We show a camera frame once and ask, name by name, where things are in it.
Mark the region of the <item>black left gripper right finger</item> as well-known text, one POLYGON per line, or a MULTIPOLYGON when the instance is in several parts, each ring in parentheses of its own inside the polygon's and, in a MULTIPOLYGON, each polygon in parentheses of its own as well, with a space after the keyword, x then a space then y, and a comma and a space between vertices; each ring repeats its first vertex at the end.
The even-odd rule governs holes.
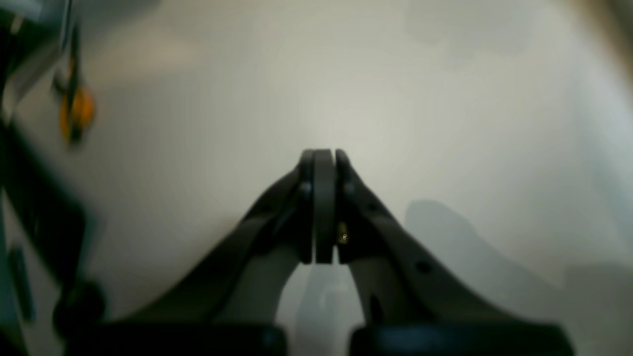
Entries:
POLYGON ((475 294, 391 215, 335 152, 337 212, 347 230, 341 261, 366 325, 351 356, 572 356, 561 327, 512 316, 475 294))

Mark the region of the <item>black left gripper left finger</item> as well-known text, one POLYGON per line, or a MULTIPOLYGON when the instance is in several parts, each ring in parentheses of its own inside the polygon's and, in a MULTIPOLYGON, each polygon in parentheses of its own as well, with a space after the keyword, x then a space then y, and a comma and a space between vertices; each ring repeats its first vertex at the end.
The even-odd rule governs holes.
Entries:
POLYGON ((79 326, 79 311, 105 306, 86 288, 66 308, 66 356, 286 356, 275 316, 289 277, 312 261, 314 160, 303 151, 183 280, 130 317, 79 326))

